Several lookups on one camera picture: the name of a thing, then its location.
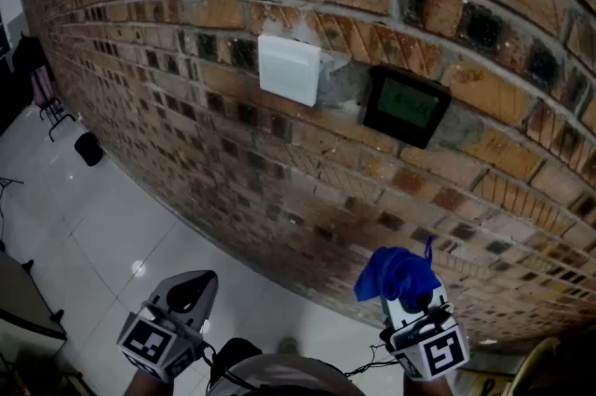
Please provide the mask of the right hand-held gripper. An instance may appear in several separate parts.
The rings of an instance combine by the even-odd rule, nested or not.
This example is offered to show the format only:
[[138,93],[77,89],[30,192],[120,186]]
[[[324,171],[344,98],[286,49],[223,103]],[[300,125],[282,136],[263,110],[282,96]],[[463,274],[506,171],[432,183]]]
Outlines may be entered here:
[[426,310],[381,299],[386,319],[382,339],[387,352],[414,381],[432,381],[469,361],[467,339],[454,318],[444,285],[428,294]]

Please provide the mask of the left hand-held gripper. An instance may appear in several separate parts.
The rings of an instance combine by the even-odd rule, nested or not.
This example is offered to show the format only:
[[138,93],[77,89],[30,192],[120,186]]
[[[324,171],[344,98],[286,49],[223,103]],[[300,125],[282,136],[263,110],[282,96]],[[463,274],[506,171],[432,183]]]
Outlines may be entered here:
[[[117,346],[137,369],[170,383],[202,357],[200,329],[209,318],[219,281],[213,270],[196,270],[162,280],[150,303],[130,312]],[[187,322],[180,314],[188,314]]]

